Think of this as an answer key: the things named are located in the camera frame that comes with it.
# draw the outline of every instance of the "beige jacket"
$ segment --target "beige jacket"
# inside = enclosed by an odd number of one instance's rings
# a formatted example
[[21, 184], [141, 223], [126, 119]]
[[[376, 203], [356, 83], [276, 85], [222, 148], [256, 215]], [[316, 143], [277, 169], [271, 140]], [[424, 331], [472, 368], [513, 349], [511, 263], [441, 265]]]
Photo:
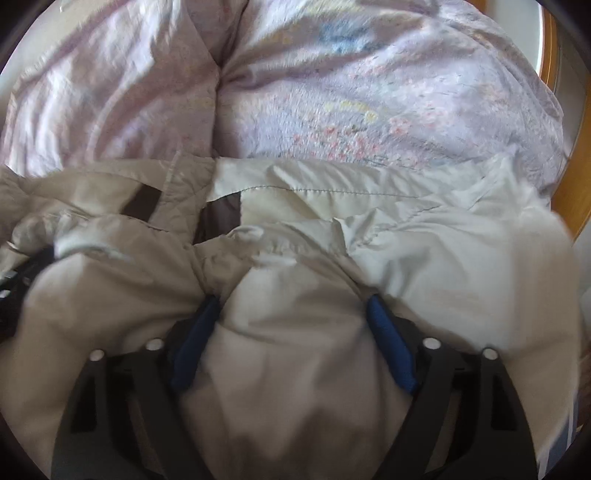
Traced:
[[494, 346], [538, 451], [577, 386], [569, 237], [493, 158], [433, 171], [288, 160], [113, 161], [0, 173], [0, 271], [43, 246], [0, 408], [46, 472], [89, 352], [134, 351], [223, 304], [181, 410], [214, 476], [371, 478], [411, 399], [364, 318], [379, 291], [430, 335]]

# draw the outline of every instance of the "orange wood trim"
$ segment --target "orange wood trim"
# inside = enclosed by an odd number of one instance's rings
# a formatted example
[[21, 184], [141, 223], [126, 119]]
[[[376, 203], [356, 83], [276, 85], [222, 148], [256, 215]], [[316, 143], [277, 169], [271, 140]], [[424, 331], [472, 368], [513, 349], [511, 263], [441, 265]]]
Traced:
[[469, 3], [474, 5], [482, 13], [486, 13], [486, 2], [487, 0], [467, 0]]
[[591, 216], [591, 79], [579, 137], [564, 176], [552, 197], [552, 210], [560, 214], [576, 238]]
[[554, 91], [556, 80], [558, 79], [558, 64], [560, 62], [558, 30], [556, 28], [556, 20], [545, 8], [542, 29], [544, 32], [544, 48], [542, 52], [540, 78], [550, 90]]

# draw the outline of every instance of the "pink blanket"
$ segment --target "pink blanket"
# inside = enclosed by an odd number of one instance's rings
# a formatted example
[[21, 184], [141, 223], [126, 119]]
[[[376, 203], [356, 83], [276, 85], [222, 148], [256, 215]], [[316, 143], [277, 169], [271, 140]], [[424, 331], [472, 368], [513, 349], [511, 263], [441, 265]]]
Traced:
[[0, 162], [297, 157], [428, 168], [508, 153], [541, 191], [562, 111], [462, 0], [116, 0], [23, 76]]

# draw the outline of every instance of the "blue gripper pad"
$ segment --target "blue gripper pad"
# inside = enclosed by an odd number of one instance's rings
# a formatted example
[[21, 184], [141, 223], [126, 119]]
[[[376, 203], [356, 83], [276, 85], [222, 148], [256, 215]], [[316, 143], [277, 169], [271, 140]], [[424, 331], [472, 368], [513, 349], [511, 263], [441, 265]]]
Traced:
[[366, 317], [369, 329], [374, 334], [375, 343], [386, 360], [394, 381], [400, 388], [411, 395], [414, 394], [418, 381], [415, 377], [413, 354], [377, 295], [369, 299]]
[[193, 383], [199, 359], [219, 316], [219, 300], [213, 296], [208, 297], [205, 305], [199, 309], [197, 317], [192, 319], [193, 325], [172, 361], [173, 373], [170, 386], [175, 392], [184, 392]]

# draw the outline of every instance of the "garment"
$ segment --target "garment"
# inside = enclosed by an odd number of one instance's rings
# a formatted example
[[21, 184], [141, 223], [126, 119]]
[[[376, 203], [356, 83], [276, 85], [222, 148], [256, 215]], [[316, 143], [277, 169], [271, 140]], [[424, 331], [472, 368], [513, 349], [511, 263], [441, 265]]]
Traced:
[[417, 170], [508, 156], [549, 194], [562, 111], [463, 0], [116, 0], [16, 85], [0, 163], [308, 158]]
[[2, 272], [48, 244], [58, 259], [0, 346], [0, 408], [45, 472], [89, 352], [141, 348], [207, 294], [222, 315], [180, 408], [220, 480], [375, 473], [411, 401], [365, 322], [376, 291], [427, 335], [500, 351], [537, 452], [569, 414], [570, 239], [511, 159], [420, 174], [191, 156], [42, 179], [4, 168], [0, 200]]

